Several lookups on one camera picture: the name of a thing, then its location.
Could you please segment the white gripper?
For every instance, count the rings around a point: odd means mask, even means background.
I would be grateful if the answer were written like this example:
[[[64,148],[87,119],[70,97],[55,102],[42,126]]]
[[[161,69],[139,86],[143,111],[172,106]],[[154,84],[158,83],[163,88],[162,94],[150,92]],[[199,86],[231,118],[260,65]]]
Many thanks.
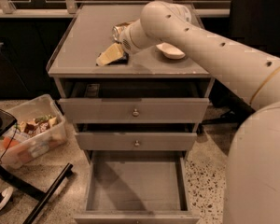
[[[128,54],[135,54],[156,44],[156,40],[149,37],[142,28],[140,20],[128,25],[119,35],[119,43],[113,43],[96,59],[99,66],[108,65]]]

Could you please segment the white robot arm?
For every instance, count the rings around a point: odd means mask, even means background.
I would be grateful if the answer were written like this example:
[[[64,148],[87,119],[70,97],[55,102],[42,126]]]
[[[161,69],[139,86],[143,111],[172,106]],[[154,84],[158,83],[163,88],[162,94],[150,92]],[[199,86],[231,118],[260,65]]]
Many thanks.
[[[148,3],[96,62],[168,43],[251,106],[231,142],[223,224],[280,224],[280,58],[199,28],[186,14],[181,5]]]

